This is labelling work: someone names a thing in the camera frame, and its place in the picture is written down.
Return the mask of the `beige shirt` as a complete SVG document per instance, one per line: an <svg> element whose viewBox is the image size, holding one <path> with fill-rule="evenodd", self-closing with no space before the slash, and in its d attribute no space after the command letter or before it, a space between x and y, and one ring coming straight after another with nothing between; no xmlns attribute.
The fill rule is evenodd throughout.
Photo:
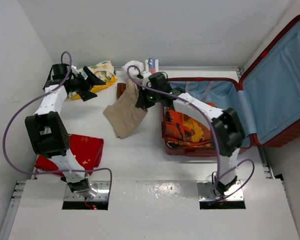
<svg viewBox="0 0 300 240"><path fill-rule="evenodd" d="M125 139L133 134L148 113L146 109L136 107L139 97L138 86L130 79L125 84L126 89L120 98L103 111L103 115L119 139Z"/></svg>

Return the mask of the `white drawstring bag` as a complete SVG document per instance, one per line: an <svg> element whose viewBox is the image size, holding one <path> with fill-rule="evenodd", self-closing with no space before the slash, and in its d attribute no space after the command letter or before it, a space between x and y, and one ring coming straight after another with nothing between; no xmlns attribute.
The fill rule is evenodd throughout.
<svg viewBox="0 0 300 240"><path fill-rule="evenodd" d="M129 78L129 76L127 75L127 70L129 66L136 66L136 67L131 67L129 69L129 74L133 78L138 78L138 75L145 70L145 65L142 62L137 60L131 60L121 67L121 73L124 79Z"/></svg>

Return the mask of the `white blue toiletry case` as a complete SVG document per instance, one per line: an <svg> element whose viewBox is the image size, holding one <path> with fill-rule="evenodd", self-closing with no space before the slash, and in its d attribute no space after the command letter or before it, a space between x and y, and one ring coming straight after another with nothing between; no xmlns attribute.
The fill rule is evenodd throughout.
<svg viewBox="0 0 300 240"><path fill-rule="evenodd" d="M159 72L159 60L155 58L148 58L144 63L145 70L151 74Z"/></svg>

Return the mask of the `orange camouflage garment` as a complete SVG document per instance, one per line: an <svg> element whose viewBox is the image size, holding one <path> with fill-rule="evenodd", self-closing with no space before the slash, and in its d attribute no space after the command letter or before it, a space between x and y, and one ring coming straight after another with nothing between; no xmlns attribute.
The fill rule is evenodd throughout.
<svg viewBox="0 0 300 240"><path fill-rule="evenodd" d="M170 148L211 147L211 131L202 123L173 109L165 109L164 138Z"/></svg>

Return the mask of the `red patterned towel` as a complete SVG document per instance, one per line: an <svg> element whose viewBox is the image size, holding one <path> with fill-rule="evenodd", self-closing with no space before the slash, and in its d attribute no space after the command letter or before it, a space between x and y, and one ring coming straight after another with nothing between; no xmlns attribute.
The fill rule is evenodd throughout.
<svg viewBox="0 0 300 240"><path fill-rule="evenodd" d="M78 164L85 170L97 168L103 154L104 140L86 135L71 134L69 136L70 150ZM36 159L36 168L51 172L60 170L50 159L39 155Z"/></svg>

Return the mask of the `red suitcase blue lining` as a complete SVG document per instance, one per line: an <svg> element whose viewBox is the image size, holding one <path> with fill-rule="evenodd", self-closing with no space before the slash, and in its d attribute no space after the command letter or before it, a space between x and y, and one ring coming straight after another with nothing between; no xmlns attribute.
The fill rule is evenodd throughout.
<svg viewBox="0 0 300 240"><path fill-rule="evenodd" d="M281 30L239 81L174 77L169 83L220 109L235 109L246 134L242 151L291 142L300 136L300 15Z"/></svg>

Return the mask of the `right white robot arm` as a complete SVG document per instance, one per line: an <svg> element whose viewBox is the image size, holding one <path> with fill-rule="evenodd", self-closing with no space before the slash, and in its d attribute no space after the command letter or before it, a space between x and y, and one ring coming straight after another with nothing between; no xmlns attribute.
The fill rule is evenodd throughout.
<svg viewBox="0 0 300 240"><path fill-rule="evenodd" d="M187 115L210 130L211 145L217 153L217 171L213 187L222 196L236 183L237 158L245 132L233 108L220 109L191 96L184 89L172 88L167 74L143 71L137 74L137 107L150 108L156 103Z"/></svg>

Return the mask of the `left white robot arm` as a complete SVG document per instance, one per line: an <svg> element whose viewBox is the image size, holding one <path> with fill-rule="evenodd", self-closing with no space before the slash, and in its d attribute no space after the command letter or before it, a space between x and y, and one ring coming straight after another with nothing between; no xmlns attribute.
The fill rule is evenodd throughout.
<svg viewBox="0 0 300 240"><path fill-rule="evenodd" d="M25 126L34 152L52 161L58 167L72 193L93 199L98 191L79 164L70 146L70 136L60 112L69 93L77 93L83 101L97 97L93 86L105 82L84 66L86 76L66 63L52 65L44 85L45 97L34 115L25 118Z"/></svg>

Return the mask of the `yellow white patterned cloth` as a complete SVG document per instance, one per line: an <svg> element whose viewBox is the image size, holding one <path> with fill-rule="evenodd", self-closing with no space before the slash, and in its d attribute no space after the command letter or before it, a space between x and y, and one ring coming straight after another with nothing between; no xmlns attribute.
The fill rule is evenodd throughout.
<svg viewBox="0 0 300 240"><path fill-rule="evenodd" d="M97 93L99 91L102 91L111 85L113 85L117 81L117 75L116 75L116 70L114 66L112 65L112 62L110 60L102 61L98 64L88 66L89 70L95 74L99 79L104 81L106 85L95 85L92 87L90 92L92 93ZM85 72L82 74L85 80L87 80L87 75ZM80 96L75 93L71 92L67 96L67 100L79 100L81 99Z"/></svg>

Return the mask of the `brown folded cloth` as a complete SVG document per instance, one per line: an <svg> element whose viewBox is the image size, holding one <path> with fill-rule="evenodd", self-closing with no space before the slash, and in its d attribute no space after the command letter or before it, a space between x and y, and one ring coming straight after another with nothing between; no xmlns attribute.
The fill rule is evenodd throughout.
<svg viewBox="0 0 300 240"><path fill-rule="evenodd" d="M126 83L118 83L117 84L117 89L116 89L116 98L119 99L121 95L124 93L126 90Z"/></svg>

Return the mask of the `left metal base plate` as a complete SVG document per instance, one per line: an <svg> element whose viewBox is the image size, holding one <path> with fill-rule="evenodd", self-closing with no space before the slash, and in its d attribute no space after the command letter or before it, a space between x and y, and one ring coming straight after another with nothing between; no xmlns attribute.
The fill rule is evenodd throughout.
<svg viewBox="0 0 300 240"><path fill-rule="evenodd" d="M91 181L90 182L91 193L87 196L89 202L106 202L109 197L110 192L110 182L109 181ZM64 193L64 201L68 202L83 202L86 196L80 195L78 193L73 193L66 187Z"/></svg>

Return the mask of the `metal base plate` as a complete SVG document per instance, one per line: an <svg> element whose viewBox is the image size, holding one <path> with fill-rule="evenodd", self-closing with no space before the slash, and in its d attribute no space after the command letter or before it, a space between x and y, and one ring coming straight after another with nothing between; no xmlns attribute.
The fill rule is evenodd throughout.
<svg viewBox="0 0 300 240"><path fill-rule="evenodd" d="M87 196L89 202L106 202L109 197L110 192L110 182L109 181L91 181L90 182L91 193ZM73 193L66 187L64 193L64 201L68 202L83 202L86 196L80 195L78 193Z"/></svg>
<svg viewBox="0 0 300 240"><path fill-rule="evenodd" d="M213 184L211 181L198 181L198 199L200 202L213 202L219 199L223 199L223 201L244 201L244 193L242 190L242 184L240 181L237 181L234 185L232 185L228 191L224 192L224 196L213 189Z"/></svg>

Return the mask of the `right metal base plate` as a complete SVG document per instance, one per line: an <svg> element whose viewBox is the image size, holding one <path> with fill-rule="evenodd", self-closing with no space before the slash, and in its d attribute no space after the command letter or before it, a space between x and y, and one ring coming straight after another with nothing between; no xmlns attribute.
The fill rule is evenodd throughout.
<svg viewBox="0 0 300 240"><path fill-rule="evenodd" d="M198 181L198 199L200 202L213 202L219 199L223 199L223 201L244 201L244 193L242 190L242 184L240 181L237 181L234 185L232 185L228 191L224 192L224 196L213 189L213 184L211 181Z"/></svg>

